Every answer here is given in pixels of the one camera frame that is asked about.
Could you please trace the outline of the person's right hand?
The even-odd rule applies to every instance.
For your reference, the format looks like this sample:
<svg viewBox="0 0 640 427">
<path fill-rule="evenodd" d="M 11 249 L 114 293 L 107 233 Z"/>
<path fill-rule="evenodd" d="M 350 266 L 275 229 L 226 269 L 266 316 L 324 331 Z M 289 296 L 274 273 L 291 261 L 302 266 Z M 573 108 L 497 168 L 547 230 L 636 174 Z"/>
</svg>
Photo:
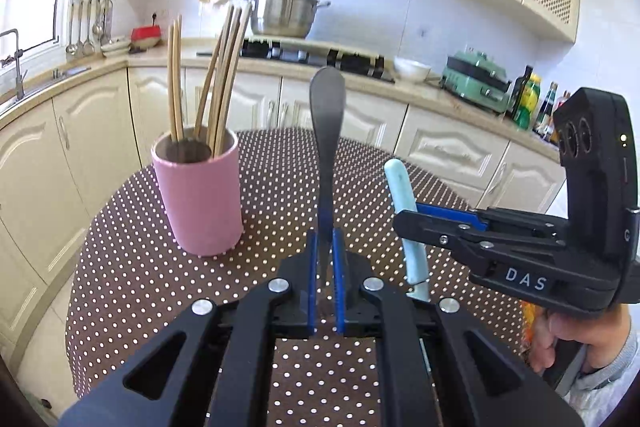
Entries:
<svg viewBox="0 0 640 427">
<path fill-rule="evenodd" d="M 585 372 L 603 369 L 612 363 L 625 346 L 631 331 L 627 305 L 616 305 L 600 317 L 576 319 L 561 313 L 540 312 L 533 324 L 528 363 L 540 374 L 555 361 L 555 347 L 560 340 L 576 341 L 588 347 Z"/>
</svg>

